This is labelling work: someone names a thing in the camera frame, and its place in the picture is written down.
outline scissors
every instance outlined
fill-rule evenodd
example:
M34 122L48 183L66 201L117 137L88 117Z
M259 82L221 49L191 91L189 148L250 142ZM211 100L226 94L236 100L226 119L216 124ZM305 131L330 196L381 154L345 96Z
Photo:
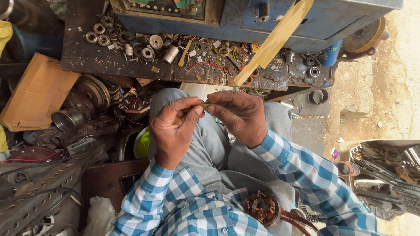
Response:
M244 63L239 63L237 60L233 59L231 56L228 55L228 58L235 64L239 71L242 71L245 67ZM254 81L254 78L260 74L258 68L256 68L252 74L248 77L248 79L244 82L245 84L251 84Z

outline plastic bag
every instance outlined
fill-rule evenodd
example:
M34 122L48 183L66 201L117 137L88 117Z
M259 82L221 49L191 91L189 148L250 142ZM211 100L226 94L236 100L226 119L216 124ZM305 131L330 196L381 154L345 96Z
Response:
M116 218L111 200L104 197L92 197L90 205L83 236L104 236L111 229L112 222Z

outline cardboard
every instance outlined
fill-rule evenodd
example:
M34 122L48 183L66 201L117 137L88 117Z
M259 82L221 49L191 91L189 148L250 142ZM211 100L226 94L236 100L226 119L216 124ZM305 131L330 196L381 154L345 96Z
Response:
M10 131L47 129L79 73L63 71L59 60L36 53L0 114Z

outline green wire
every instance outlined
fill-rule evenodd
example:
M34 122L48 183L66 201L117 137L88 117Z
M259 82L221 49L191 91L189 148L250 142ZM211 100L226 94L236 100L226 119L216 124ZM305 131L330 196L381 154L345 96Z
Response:
M292 121L296 120L299 117L300 112L302 111L302 107L303 107L302 98L300 98L300 95L298 95L298 97L299 97L299 100L300 100L300 110L299 110L299 113L297 114L297 117L293 118Z

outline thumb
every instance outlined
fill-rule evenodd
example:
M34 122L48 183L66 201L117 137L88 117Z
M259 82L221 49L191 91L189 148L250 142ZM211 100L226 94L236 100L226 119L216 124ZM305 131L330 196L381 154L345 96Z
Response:
M193 107L185 116L184 121L182 122L179 129L182 132L192 135L192 133L194 132L194 128L197 125L198 118L200 118L202 112L203 112L202 106L197 105Z
M207 111L219 118L226 125L231 124L237 118L231 111L218 104L211 104L207 107Z

